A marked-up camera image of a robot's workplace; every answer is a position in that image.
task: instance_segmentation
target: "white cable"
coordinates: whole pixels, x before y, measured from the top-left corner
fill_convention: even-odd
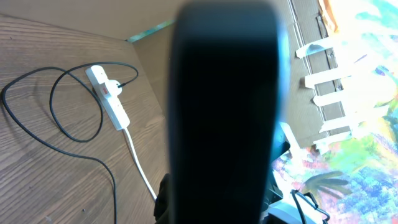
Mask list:
[[[138,157],[137,157],[137,154],[136,154],[136,150],[135,150],[135,148],[134,148],[134,145],[132,144],[132,139],[131,139],[129,130],[127,130],[127,128],[123,128],[123,131],[124,131],[124,135],[125,135],[126,138],[129,140],[129,145],[130,145],[129,148],[130,148],[130,152],[131,152],[131,155],[132,155],[132,159],[133,159],[134,162],[136,163],[136,166],[137,166],[137,168],[138,168],[138,171],[139,171],[139,173],[141,174],[141,177],[144,179],[144,182],[145,182],[145,184],[146,184],[146,186],[147,186],[147,188],[148,188],[150,194],[152,195],[152,198],[153,198],[154,200],[156,200],[156,194],[155,194],[155,192],[154,192],[154,189],[152,189],[152,187],[150,186],[150,183],[149,183],[149,181],[147,180],[147,177],[145,176],[144,171],[142,171],[141,165],[139,164]]]

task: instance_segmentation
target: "wood grain surface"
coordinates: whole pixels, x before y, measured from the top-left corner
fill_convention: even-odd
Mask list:
[[[141,166],[157,193],[168,167],[165,118],[134,47],[121,40],[0,16],[0,88],[36,68],[68,69],[100,61],[126,62],[140,71],[119,98],[131,120],[129,131]],[[105,65],[104,69],[110,79],[120,82],[134,76],[127,67]],[[84,69],[74,74],[91,86]],[[49,94],[59,75],[40,72],[16,83],[7,92],[11,110],[48,143],[109,166],[116,178],[119,223],[154,223],[154,202],[123,133],[115,130],[106,113],[100,134],[88,143],[68,139],[54,125]],[[86,139],[98,128],[98,105],[71,77],[58,85],[53,107],[76,138]],[[0,146],[0,223],[113,223],[113,186],[101,164],[45,147],[18,127],[2,105]]]

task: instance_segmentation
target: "white device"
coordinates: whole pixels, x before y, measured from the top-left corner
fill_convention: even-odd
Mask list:
[[[150,183],[141,168],[136,150],[132,143],[132,137],[130,136],[130,132],[127,129],[130,124],[130,119],[127,116],[118,98],[118,95],[122,92],[122,88],[119,88],[120,83],[116,80],[109,80],[106,76],[104,68],[99,65],[94,65],[91,68],[86,69],[86,74],[91,84],[93,85],[94,90],[98,95],[98,98],[101,100],[101,103],[104,106],[106,113],[109,115],[109,118],[111,118],[111,121],[116,130],[119,131],[123,129],[126,140],[130,145],[132,159],[136,163],[138,171],[142,179],[144,179],[150,195],[154,200],[156,200],[156,194],[154,192],[154,189],[152,189],[152,187],[150,186]]]
[[[118,88],[120,83],[116,80],[109,80],[104,68],[99,65],[86,69],[86,74],[116,130],[122,130],[129,126],[130,119],[118,98],[122,92],[122,88]]]

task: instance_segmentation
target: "coiled black cable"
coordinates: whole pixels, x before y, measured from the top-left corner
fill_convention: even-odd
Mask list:
[[[84,64],[84,65],[79,65],[79,66],[77,66],[77,67],[71,68],[71,69],[69,69],[69,70],[64,70],[64,69],[58,68],[58,67],[44,67],[44,68],[38,68],[38,69],[33,70],[33,71],[31,71],[31,72],[28,72],[28,73],[26,73],[26,74],[24,74],[24,75],[21,75],[20,77],[16,78],[16,79],[13,80],[12,82],[8,83],[8,84],[1,90],[0,95],[1,95],[1,101],[2,101],[2,103],[3,103],[3,105],[4,105],[5,109],[6,109],[6,111],[7,111],[8,114],[10,115],[10,117],[11,117],[11,118],[12,118],[12,119],[13,119],[13,120],[14,120],[14,121],[27,133],[27,134],[28,134],[28,135],[30,135],[32,138],[36,139],[38,142],[42,143],[43,145],[45,145],[45,146],[47,146],[47,147],[49,147],[49,148],[51,148],[51,149],[53,149],[53,150],[55,150],[55,151],[57,151],[57,152],[60,152],[60,153],[62,153],[62,154],[64,154],[64,155],[72,156],[72,157],[76,157],[76,158],[81,158],[81,159],[89,159],[89,160],[92,160],[92,161],[96,161],[96,162],[99,162],[102,166],[105,167],[105,169],[106,169],[106,170],[109,172],[109,174],[111,175],[112,182],[113,182],[114,223],[117,224],[117,223],[118,223],[118,216],[117,216],[118,210],[117,210],[117,203],[116,203],[116,181],[115,181],[114,176],[113,176],[111,170],[109,169],[109,167],[108,167],[103,161],[101,161],[101,160],[99,160],[99,159],[97,159],[97,158],[89,157],[89,156],[81,156],[81,155],[78,155],[78,154],[74,154],[74,153],[70,153],[70,152],[61,150],[61,149],[59,149],[59,148],[57,148],[57,147],[55,147],[55,146],[53,146],[53,145],[51,145],[51,144],[45,142],[45,141],[42,140],[41,138],[37,137],[35,134],[33,134],[31,131],[29,131],[29,130],[28,130],[16,117],[15,117],[14,113],[13,113],[13,112],[11,111],[11,109],[8,107],[8,104],[7,104],[7,101],[6,101],[6,93],[7,93],[7,90],[8,90],[11,86],[13,86],[13,84],[17,83],[18,81],[21,81],[23,78],[28,77],[29,75],[33,75],[33,74],[35,74],[35,73],[37,73],[37,72],[40,72],[40,71],[44,71],[44,70],[58,70],[58,71],[61,71],[61,72],[63,72],[63,73],[62,73],[62,75],[60,75],[60,76],[57,78],[57,80],[55,81],[55,83],[54,83],[54,85],[53,85],[53,87],[52,87],[52,89],[51,89],[51,93],[50,93],[50,101],[49,101],[49,104],[50,104],[50,111],[51,111],[52,117],[54,118],[54,120],[55,120],[55,122],[56,122],[58,128],[61,130],[61,132],[62,132],[63,134],[65,134],[66,136],[68,136],[68,138],[70,138],[70,139],[72,139],[72,140],[74,140],[74,141],[76,141],[76,142],[88,142],[88,141],[94,139],[94,138],[100,133],[101,128],[102,128],[102,124],[103,124],[103,120],[104,120],[104,113],[103,113],[103,110],[102,110],[101,102],[100,102],[100,100],[98,99],[98,97],[97,97],[97,96],[96,96],[96,95],[95,95],[95,94],[94,94],[94,93],[93,93],[93,92],[92,92],[92,91],[91,91],[79,78],[77,78],[76,76],[74,76],[71,72],[74,71],[74,70],[76,70],[76,69],[83,68],[83,67],[87,67],[87,66],[92,66],[92,65],[123,65],[123,66],[127,66],[127,67],[129,67],[129,68],[134,69],[134,70],[136,71],[137,75],[136,75],[133,79],[129,80],[128,82],[123,83],[123,84],[120,84],[120,85],[118,86],[119,88],[125,86],[125,85],[128,84],[128,83],[131,83],[132,81],[134,81],[134,80],[138,77],[138,70],[137,70],[134,66],[129,65],[129,64],[127,64],[127,63],[122,63],[122,62],[94,62],[94,63],[87,63],[87,64]],[[98,130],[97,130],[97,132],[95,132],[95,134],[94,134],[91,138],[89,138],[89,139],[81,140],[81,139],[77,139],[77,138],[74,138],[73,136],[71,136],[71,135],[62,127],[62,125],[60,124],[60,122],[59,122],[58,119],[57,119],[57,116],[56,116],[55,113],[54,113],[53,106],[52,106],[52,102],[53,102],[53,95],[54,95],[55,87],[57,87],[59,81],[60,81],[65,75],[70,75],[70,76],[71,76],[72,78],[74,78],[78,83],[80,83],[80,84],[93,96],[93,98],[95,99],[95,101],[96,101],[97,104],[98,104],[99,110],[101,111],[101,121],[100,121],[100,123],[99,123]]]

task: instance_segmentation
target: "power plug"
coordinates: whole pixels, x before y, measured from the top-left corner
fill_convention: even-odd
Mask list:
[[[86,69],[86,74],[116,130],[129,126],[130,119],[118,98],[122,92],[122,88],[118,88],[120,83],[109,80],[104,68],[99,65]]]

